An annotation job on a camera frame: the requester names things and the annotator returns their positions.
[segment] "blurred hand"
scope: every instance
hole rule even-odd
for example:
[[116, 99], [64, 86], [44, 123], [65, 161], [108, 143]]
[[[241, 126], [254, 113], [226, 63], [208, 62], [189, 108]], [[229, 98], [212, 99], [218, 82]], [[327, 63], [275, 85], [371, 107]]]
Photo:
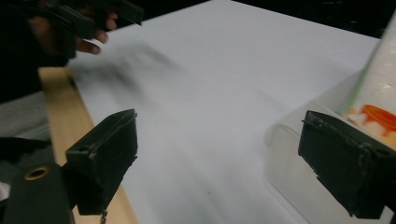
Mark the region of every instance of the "blurred hand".
[[[79, 10], [79, 12], [85, 16], [92, 18], [94, 10], [91, 7], [87, 7]], [[118, 15], [115, 12], [109, 12], [107, 14], [106, 28], [114, 30], [117, 28], [116, 19]], [[44, 53], [52, 56], [60, 54], [59, 43], [56, 38], [55, 29], [51, 26], [50, 22], [43, 17], [33, 17], [29, 20], [29, 24], [33, 34], [35, 35]], [[105, 44], [108, 40], [108, 35], [104, 30], [97, 29], [95, 31], [95, 39]], [[84, 39], [76, 37], [77, 51], [87, 52], [91, 54], [98, 54], [100, 48]]]

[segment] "wooden board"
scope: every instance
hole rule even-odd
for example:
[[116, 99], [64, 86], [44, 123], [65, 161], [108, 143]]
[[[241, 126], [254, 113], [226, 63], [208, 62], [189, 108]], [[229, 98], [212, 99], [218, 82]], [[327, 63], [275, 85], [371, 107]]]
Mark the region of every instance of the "wooden board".
[[[67, 68], [41, 68], [40, 79], [45, 93], [50, 135], [55, 160], [66, 163], [65, 151], [93, 128], [91, 116], [84, 105]], [[137, 218], [125, 191], [119, 187], [107, 208], [108, 224], [135, 224]], [[80, 216], [73, 210], [76, 224], [99, 224], [99, 216]]]

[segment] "table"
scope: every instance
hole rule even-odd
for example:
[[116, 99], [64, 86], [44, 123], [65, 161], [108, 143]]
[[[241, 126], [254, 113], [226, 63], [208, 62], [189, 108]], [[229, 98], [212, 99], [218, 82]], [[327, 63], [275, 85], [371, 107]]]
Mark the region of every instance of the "table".
[[358, 73], [377, 39], [227, 0], [109, 34], [71, 62], [94, 123], [134, 108], [140, 223], [304, 223], [264, 176], [268, 129]]
[[[63, 166], [66, 163], [66, 150], [89, 132], [94, 124], [73, 84], [69, 69], [40, 68], [39, 76], [47, 108], [53, 156]], [[107, 222], [138, 223], [122, 186], [118, 188], [106, 210], [109, 213], [106, 216]], [[73, 209], [73, 216], [76, 224], [97, 224], [102, 219], [101, 216], [81, 216], [77, 206]]]

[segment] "black fabric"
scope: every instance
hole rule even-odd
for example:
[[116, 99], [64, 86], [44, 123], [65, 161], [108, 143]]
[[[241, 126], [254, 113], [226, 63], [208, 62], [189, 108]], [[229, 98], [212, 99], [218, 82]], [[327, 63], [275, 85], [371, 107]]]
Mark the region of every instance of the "black fabric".
[[[0, 182], [10, 185], [23, 170], [53, 161], [50, 141], [0, 137]], [[0, 201], [0, 223], [6, 206], [7, 199]]]
[[47, 57], [24, 14], [0, 1], [0, 103], [40, 91], [39, 66], [66, 63], [61, 57]]

